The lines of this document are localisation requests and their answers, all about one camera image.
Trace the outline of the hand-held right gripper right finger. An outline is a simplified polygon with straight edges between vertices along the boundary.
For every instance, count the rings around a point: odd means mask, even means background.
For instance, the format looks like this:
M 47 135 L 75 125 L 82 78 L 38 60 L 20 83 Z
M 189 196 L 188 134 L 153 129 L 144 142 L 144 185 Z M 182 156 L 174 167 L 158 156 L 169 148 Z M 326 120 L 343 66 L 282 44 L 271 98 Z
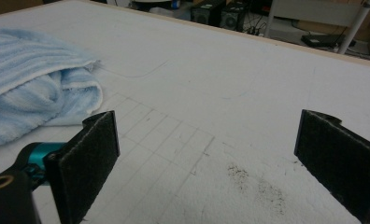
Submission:
M 370 224 L 370 141 L 341 120 L 304 109 L 294 155 L 362 224 Z

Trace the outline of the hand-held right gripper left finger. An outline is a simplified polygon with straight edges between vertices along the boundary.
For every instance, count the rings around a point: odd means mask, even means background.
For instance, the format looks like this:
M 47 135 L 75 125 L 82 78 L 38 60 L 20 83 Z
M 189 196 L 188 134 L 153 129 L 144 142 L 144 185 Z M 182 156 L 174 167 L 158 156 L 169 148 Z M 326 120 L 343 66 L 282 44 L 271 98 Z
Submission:
M 113 111 L 83 121 L 83 129 L 44 158 L 62 224 L 79 224 L 120 156 Z

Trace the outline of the light blue striped towel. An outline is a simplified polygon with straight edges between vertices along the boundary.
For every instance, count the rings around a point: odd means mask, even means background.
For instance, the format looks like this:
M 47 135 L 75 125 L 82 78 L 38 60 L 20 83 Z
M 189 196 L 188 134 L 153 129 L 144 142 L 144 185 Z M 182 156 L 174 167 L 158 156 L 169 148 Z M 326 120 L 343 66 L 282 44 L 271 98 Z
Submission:
M 40 126 L 78 125 L 103 102 L 91 53 L 53 36 L 0 29 L 0 145 Z

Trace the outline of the light wooden table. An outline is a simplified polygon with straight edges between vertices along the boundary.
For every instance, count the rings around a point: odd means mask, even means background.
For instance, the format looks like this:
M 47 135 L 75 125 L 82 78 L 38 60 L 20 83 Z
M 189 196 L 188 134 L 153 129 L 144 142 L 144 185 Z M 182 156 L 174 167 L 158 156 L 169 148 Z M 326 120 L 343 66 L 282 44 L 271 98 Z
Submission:
M 279 72 L 303 66 L 354 71 L 370 61 L 90 1 L 66 0 L 0 15 L 0 28 L 30 29 L 76 44 L 107 67 L 144 76 L 160 66 Z

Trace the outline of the black flat device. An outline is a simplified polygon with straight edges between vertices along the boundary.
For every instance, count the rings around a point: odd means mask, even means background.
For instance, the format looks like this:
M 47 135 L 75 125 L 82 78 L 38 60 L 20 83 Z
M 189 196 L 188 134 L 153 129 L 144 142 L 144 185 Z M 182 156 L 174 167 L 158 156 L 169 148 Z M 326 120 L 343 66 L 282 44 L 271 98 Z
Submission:
M 312 48 L 339 47 L 344 39 L 344 35 L 303 35 L 301 37 L 301 40 Z

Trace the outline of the white desk leg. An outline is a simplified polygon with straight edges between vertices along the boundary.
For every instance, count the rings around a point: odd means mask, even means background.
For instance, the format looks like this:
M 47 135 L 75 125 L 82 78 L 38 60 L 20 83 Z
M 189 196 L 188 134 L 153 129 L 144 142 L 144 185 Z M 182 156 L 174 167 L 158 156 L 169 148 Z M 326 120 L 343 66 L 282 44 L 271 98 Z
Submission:
M 276 10 L 276 6 L 277 6 L 277 1 L 278 0 L 272 0 L 272 4 L 271 4 L 270 11 L 269 11 L 269 14 L 268 14 L 268 19 L 267 19 L 266 26 L 265 26 L 265 30 L 263 32 L 263 37 L 265 37 L 265 38 L 269 38 L 269 35 L 270 35 L 270 29 L 271 29 L 271 26 L 273 24 L 273 19 L 274 19 L 274 16 L 275 16 L 275 10 Z
M 368 15 L 369 10 L 370 10 L 370 0 L 363 0 L 363 3 L 360 7 L 360 10 L 358 11 L 355 19 L 353 20 L 351 26 L 349 27 L 348 34 L 343 39 L 343 42 L 342 42 L 342 44 L 340 45 L 340 47 L 337 51 L 338 54 L 344 54 L 347 51 L 352 39 L 357 34 L 357 32 L 358 32 L 359 28 L 361 27 L 364 19 Z

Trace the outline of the white foam mat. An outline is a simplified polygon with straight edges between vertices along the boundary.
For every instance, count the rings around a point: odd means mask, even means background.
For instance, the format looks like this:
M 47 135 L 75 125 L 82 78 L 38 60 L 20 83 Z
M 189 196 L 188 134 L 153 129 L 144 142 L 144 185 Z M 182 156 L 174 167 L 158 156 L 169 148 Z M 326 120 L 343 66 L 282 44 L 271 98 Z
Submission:
M 370 67 L 129 76 L 97 59 L 121 154 L 82 224 L 359 224 L 293 150 L 303 109 L 370 140 Z

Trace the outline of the black computer tower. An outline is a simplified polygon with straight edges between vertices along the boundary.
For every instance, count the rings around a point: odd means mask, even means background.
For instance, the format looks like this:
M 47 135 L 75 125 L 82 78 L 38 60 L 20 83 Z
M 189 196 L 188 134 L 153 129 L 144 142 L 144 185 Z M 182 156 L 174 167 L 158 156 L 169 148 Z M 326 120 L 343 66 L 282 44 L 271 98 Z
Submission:
M 191 7 L 191 21 L 218 27 L 221 22 L 221 10 L 225 0 L 202 0 Z
M 248 5 L 243 2 L 231 2 L 221 11 L 220 27 L 232 31 L 243 31 Z

